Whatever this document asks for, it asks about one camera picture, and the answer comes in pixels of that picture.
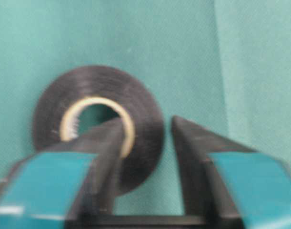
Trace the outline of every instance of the teal fabric backdrop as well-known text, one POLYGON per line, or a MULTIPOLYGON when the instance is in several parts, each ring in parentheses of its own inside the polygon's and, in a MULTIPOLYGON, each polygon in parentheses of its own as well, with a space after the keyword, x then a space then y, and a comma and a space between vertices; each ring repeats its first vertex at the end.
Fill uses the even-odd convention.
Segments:
POLYGON ((291 166, 291 0, 0 0, 0 179, 33 154, 35 104, 58 75, 123 69, 162 108, 162 160, 116 214, 183 214, 180 115, 291 166))

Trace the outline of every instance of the cardboard tape core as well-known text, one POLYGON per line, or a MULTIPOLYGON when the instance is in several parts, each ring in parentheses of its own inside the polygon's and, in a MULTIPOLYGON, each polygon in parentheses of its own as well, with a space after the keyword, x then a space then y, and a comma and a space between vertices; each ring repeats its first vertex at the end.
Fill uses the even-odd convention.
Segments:
POLYGON ((129 113, 118 103, 103 97, 86 97, 75 102, 65 112, 60 123, 61 141, 70 141, 78 137, 79 116, 87 107, 95 104, 103 104, 118 113, 124 126, 125 139, 121 148, 121 157, 130 154, 135 140, 135 127, 129 113))

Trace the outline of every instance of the tape roll hole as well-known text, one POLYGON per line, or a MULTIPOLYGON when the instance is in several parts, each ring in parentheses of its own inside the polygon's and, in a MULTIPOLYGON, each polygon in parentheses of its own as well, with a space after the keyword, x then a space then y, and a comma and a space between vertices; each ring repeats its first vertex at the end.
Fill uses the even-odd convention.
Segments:
POLYGON ((87 97, 69 107, 60 124, 60 138, 62 141, 70 141, 91 127, 115 117, 121 117, 123 121, 125 139, 121 157, 126 157, 134 143, 134 124, 130 115, 121 105, 107 98, 87 97))

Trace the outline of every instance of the teal background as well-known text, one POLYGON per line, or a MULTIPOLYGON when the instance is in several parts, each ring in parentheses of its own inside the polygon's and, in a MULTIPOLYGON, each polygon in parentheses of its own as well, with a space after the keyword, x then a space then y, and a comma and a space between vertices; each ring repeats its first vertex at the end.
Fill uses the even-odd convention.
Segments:
POLYGON ((0 0, 0 179, 31 155, 44 88, 87 64, 141 80, 163 111, 162 160, 117 214, 182 214, 180 115, 291 166, 291 0, 0 0))
POLYGON ((262 153, 210 153, 248 229, 291 229, 291 179, 262 153))

